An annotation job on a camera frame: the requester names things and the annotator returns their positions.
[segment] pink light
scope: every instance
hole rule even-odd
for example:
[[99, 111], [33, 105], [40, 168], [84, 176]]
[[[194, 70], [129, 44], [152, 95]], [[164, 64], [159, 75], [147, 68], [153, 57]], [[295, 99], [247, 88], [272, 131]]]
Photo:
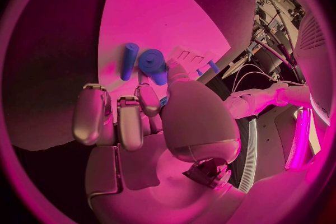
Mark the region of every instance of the pink light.
[[297, 113], [297, 122], [290, 155], [286, 162], [286, 169], [295, 169], [302, 166], [309, 141], [310, 109], [304, 108]]

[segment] magenta light strip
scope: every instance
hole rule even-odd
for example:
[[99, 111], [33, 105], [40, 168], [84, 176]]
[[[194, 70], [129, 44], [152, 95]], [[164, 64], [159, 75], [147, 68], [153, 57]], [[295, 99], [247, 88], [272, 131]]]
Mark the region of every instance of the magenta light strip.
[[311, 110], [303, 108], [297, 113], [297, 122], [292, 148], [285, 168], [299, 168], [302, 166], [309, 142]]

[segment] blue cylinder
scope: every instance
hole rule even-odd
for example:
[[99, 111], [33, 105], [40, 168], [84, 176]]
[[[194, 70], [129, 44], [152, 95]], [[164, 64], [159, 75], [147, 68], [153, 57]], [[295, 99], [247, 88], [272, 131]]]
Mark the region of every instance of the blue cylinder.
[[134, 63], [136, 62], [139, 52], [139, 46], [135, 43], [127, 43], [125, 46], [123, 65], [120, 72], [120, 78], [123, 81], [130, 79]]
[[211, 66], [211, 68], [213, 69], [213, 71], [218, 74], [220, 72], [220, 69], [216, 66], [216, 64], [213, 62], [213, 60], [211, 60], [210, 62], [208, 62], [208, 64]]
[[157, 49], [149, 49], [139, 57], [139, 69], [156, 85], [167, 83], [167, 70], [164, 55]]

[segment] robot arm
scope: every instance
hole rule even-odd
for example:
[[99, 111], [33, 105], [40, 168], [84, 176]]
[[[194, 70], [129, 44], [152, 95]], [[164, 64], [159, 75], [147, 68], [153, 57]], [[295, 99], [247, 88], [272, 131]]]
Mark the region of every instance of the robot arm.
[[307, 86], [289, 86], [278, 82], [266, 90], [234, 92], [223, 103], [235, 119], [259, 114], [268, 105], [285, 106], [293, 104], [311, 108], [310, 91]]

